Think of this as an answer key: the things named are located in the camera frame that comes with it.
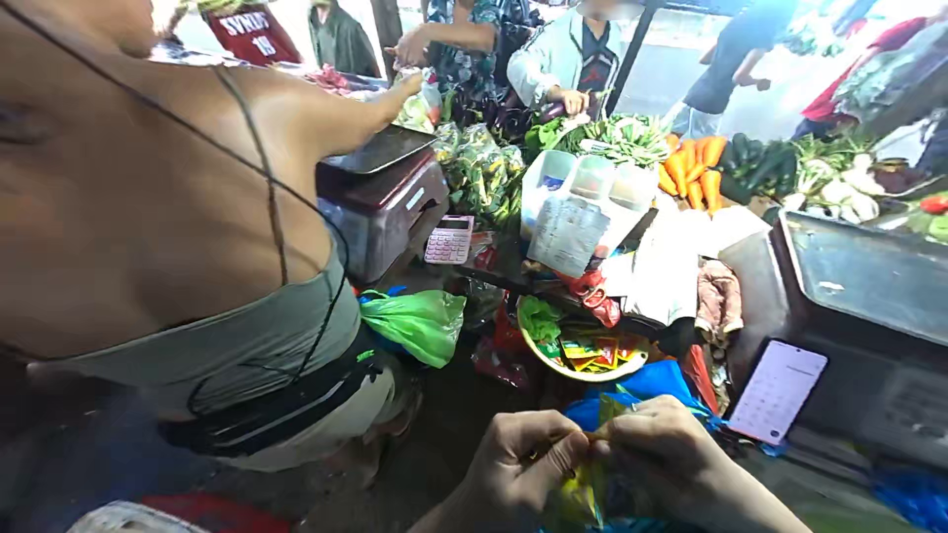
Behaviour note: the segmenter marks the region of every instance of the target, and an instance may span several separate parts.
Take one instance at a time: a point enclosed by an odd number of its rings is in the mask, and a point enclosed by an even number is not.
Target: white jacket
[[[609,73],[606,87],[611,87],[626,57],[631,33],[627,21],[613,21],[606,47],[615,54],[617,61]],[[507,65],[510,86],[517,91],[520,101],[532,109],[546,103],[550,87],[559,85],[564,89],[576,89],[583,67],[583,16],[576,8],[566,11],[555,21],[537,30],[523,48],[514,52]]]

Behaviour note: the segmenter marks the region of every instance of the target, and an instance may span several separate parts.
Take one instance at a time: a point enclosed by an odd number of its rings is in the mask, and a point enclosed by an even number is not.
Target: woman's hand
[[[559,85],[550,87],[546,93],[547,101],[562,101],[566,106],[566,114],[575,117],[590,107],[590,94],[573,89],[564,89]]]
[[[608,441],[594,443],[593,453],[610,460],[620,483],[640,487],[678,520],[709,531],[810,531],[673,396],[638,404],[600,433]]]
[[[430,44],[428,23],[425,23],[402,35],[402,38],[398,40],[398,45],[385,48],[385,51],[395,56],[398,66],[427,66],[426,54]]]
[[[556,411],[498,414],[465,479],[410,532],[536,531],[550,491],[588,447],[579,427]]]

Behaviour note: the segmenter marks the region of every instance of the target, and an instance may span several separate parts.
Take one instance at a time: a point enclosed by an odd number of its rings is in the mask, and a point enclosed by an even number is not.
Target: thin strap
[[[217,79],[221,81],[221,84],[237,101],[241,112],[244,114],[246,126],[250,130],[250,136],[253,137],[253,144],[257,148],[257,154],[260,155],[261,166],[263,167],[264,173],[266,175],[266,188],[268,195],[267,210],[270,214],[270,229],[273,231],[273,242],[277,245],[277,251],[280,253],[280,280],[281,285],[286,285],[289,283],[289,273],[286,268],[286,243],[283,239],[283,226],[280,224],[280,207],[277,205],[277,189],[273,183],[273,168],[270,166],[269,157],[267,157],[266,150],[264,150],[264,143],[260,139],[260,132],[257,131],[257,125],[254,123],[253,117],[250,115],[250,106],[247,104],[246,100],[244,100],[244,96],[237,89],[233,78],[229,73],[222,71],[218,67],[214,67],[213,70],[214,74],[217,75]]]

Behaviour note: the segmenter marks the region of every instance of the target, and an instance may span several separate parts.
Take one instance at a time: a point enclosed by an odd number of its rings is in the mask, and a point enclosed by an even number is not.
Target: gray tank top
[[[256,302],[43,364],[136,387],[166,416],[188,419],[217,411],[290,382],[319,334],[342,277],[334,250],[318,276],[281,286]],[[303,374],[341,356],[355,340],[359,320],[359,304],[346,281]]]

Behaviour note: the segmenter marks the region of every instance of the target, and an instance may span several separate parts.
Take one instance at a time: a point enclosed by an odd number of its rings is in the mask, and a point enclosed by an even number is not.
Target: black shirt
[[[579,73],[578,91],[599,92],[606,89],[609,74],[615,64],[615,54],[606,47],[609,42],[610,23],[602,37],[595,38],[593,31],[583,23],[583,68]]]
[[[720,115],[731,100],[731,94],[737,86],[734,74],[744,63],[747,54],[756,48],[770,50],[774,47],[776,32],[772,28],[742,24],[744,21],[738,17],[720,33],[711,65],[684,97],[686,105],[703,113]]]

